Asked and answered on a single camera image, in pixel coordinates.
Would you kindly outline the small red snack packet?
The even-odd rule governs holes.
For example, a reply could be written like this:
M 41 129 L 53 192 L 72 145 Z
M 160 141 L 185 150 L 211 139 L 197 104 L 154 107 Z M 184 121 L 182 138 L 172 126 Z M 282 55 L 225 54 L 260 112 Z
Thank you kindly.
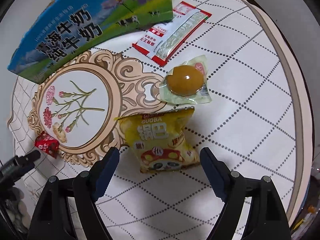
M 57 158 L 60 144 L 58 140 L 47 134 L 45 131 L 35 139 L 34 145 L 52 158 Z

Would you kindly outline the yellow guoba snack bag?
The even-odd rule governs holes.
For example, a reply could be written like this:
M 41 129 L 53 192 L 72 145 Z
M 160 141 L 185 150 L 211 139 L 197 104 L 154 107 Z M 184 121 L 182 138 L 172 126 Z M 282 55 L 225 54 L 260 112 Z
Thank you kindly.
M 200 163 L 198 152 L 186 141 L 183 131 L 194 111 L 194 107 L 184 107 L 118 118 L 120 131 L 142 173 L 175 171 Z

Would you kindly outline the braised egg packet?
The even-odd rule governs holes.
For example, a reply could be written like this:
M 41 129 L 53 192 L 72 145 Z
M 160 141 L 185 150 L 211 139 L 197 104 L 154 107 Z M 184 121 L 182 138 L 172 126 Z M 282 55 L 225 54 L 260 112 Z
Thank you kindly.
M 160 84 L 160 99 L 173 105 L 210 103 L 212 99 L 207 88 L 207 72 L 205 55 L 172 68 Z

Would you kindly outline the red white strip snack packet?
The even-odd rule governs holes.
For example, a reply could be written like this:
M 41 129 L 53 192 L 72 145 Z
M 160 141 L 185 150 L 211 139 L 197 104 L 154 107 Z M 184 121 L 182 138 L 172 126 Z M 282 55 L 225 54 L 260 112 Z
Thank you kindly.
M 173 8 L 173 19 L 153 25 L 132 46 L 163 67 L 179 46 L 208 18 L 211 13 L 181 1 Z

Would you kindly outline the white diamond pattern blanket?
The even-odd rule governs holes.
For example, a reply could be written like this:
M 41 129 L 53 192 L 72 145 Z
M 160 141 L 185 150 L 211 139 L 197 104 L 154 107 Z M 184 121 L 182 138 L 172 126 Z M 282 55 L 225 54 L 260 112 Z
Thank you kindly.
M 114 239 L 205 239 L 223 203 L 201 166 L 142 173 L 116 116 L 179 109 L 162 103 L 158 85 L 193 57 L 208 60 L 212 101 L 196 105 L 184 127 L 187 142 L 208 147 L 248 178 L 271 177 L 293 222 L 308 187 L 312 118 L 303 77 L 278 28 L 246 0 L 172 0 L 210 13 L 164 67 L 133 44 L 143 31 L 113 38 L 69 60 L 41 85 L 18 78 L 8 126 L 17 154 L 29 152 L 44 129 L 62 139 L 57 158 L 42 156 L 24 177 L 37 201 L 46 180 L 89 169 L 116 146 L 120 162 L 97 209 Z

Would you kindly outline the open cardboard milk box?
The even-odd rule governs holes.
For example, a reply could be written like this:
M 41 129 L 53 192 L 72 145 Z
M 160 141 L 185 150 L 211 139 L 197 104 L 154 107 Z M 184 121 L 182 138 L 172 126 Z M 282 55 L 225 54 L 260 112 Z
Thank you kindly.
M 8 71 L 39 84 L 89 48 L 172 17 L 172 0 L 53 0 L 23 36 Z

